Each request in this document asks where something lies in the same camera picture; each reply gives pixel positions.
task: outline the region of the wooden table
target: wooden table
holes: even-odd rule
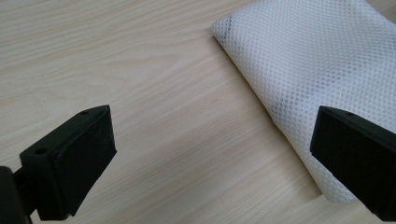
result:
[[[380,223],[326,201],[212,36],[249,2],[1,1],[0,165],[109,104],[119,153],[65,223]]]

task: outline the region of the white mesh pillow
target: white mesh pillow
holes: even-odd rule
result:
[[[396,133],[396,26],[363,0],[262,0],[213,33],[331,201],[355,196],[309,152],[318,107]]]

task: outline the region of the light wood grain surface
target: light wood grain surface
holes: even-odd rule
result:
[[[380,223],[326,201],[210,33],[249,2],[0,1],[0,165],[109,104],[119,153],[65,223]]]

